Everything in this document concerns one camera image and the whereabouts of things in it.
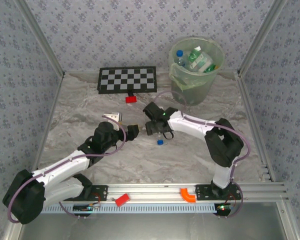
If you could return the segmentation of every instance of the patterned wallpaper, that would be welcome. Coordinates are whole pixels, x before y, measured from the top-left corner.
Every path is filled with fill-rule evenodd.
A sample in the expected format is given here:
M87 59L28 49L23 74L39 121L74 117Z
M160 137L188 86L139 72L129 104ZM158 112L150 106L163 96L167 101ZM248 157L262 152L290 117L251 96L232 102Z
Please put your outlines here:
M272 167L300 223L300 0L289 1L244 77Z
M178 39L207 36L238 69L273 0L27 0L62 68L168 69Z
M0 239L2 199L35 160L58 82L13 0L0 0Z

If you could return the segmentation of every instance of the bottle cap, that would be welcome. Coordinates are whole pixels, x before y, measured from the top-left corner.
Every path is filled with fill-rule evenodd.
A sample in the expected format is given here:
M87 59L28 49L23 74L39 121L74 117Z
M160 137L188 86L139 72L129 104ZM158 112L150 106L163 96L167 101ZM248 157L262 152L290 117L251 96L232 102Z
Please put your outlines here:
M184 51L182 51L182 50L176 51L176 56L177 57L182 57L183 55L184 55Z
M156 143L157 143L158 145L163 145L163 144L164 144L164 141L163 141L162 139L159 139L158 141L156 141Z

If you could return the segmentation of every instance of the transparent bin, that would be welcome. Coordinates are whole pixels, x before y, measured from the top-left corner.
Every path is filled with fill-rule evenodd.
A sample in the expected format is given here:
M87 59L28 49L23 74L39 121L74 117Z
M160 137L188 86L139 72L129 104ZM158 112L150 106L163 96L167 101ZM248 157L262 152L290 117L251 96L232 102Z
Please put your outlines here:
M218 66L211 72L191 72L175 63L175 56L178 50L191 52L195 47L200 46L201 50L210 55L213 63ZM178 41L169 52L169 78L171 79L171 90L182 94L186 104L193 106L205 100L216 76L224 64L225 53L218 43L212 39L203 37L188 37ZM184 100L175 93L173 98L184 104Z

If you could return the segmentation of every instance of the purple cable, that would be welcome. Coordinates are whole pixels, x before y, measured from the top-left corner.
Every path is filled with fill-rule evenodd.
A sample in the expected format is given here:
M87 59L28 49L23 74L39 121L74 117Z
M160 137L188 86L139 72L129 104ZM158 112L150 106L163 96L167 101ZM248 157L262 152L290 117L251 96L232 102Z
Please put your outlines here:
M159 93L159 94L154 98L153 102L155 102L155 101L158 99L159 96L161 96L162 94L165 94L165 93L175 93L175 94L179 95L180 97L182 97L182 99L184 100L185 103L187 102L186 99L185 99L185 97L184 97L182 94L180 94L180 93L177 92L177 91L170 91L170 90L163 91L163 92ZM239 162L239 161L241 161L241 160L247 158L247 157L250 155L250 152L251 152L251 146L250 146L250 143L248 142L248 140L247 140L242 134L240 134L239 132L233 130L232 128L229 128L229 127L227 127L227 126L222 126L222 125L214 124L214 123L202 122L202 121L197 121L197 120L191 119L191 118L185 116L184 113L183 113L182 111L181 111L181 115L182 115L182 117L183 117L185 120L187 120L187 121L189 121L189 122L192 122L192 123L195 123L195 124L207 125L207 126L211 126L211 127L216 127L216 128L220 128L220 129L227 130L227 131L229 131L229 132L231 132L231 133L237 135L238 137L240 137L240 138L242 139L242 141L246 144L246 147L247 147L247 152L246 152L246 154L245 154L244 156L239 157L237 160L233 161L233 167L232 167L231 172L230 172L230 181L231 181L231 183L233 183L234 185L236 185L236 186L238 187L238 189L239 189L239 191L240 191L241 202L240 202L240 205L239 205L239 207L237 208L237 210L236 210L233 214L231 214L230 216L228 216L227 218L232 218L232 217L236 216L236 215L239 213L239 211L241 210L242 206L243 206L243 203L244 203L244 195L243 195L243 192L242 192L241 187L234 181L233 176L234 176L235 167L236 167L237 162Z
M10 200L10 203L8 205L8 211L7 211L7 216L8 216L8 219L10 222L14 223L14 224L18 224L20 223L18 220L14 220L11 216L11 208L12 208L12 205L14 203L14 201L16 200L16 197L18 196L18 194L22 191L22 189L25 188L25 186L27 186L29 183L31 183L32 181L36 180L37 178L40 178L50 172L52 172L53 170L56 170L57 168L60 168L61 166L63 166L64 164L72 161L72 160L75 160L75 159L78 159L78 158L83 158L83 157L105 157L105 156L109 156L109 155L112 155L112 154L115 154L117 153L120 149L122 149L122 147L124 146L124 144L126 143L126 139L127 139L127 135L126 135L126 131L125 129L120 125L120 123L118 123L117 121L113 120L112 118L110 117L107 117L107 116L102 116L104 119L108 119L109 121L111 122L114 122L115 124L117 124L119 126L119 128L122 130L123 132L123 141L122 141L122 144L114 151L112 152L109 152L109 153L105 153L105 154L82 154L82 155L78 155L78 156L74 156L72 158L68 158L67 160L59 163L58 165L48 169L47 171L45 171L43 174L40 173L38 174L37 176L34 176L32 178L30 178L29 180L27 180L24 184L22 184L18 190L14 193L14 195L12 196L11 200Z

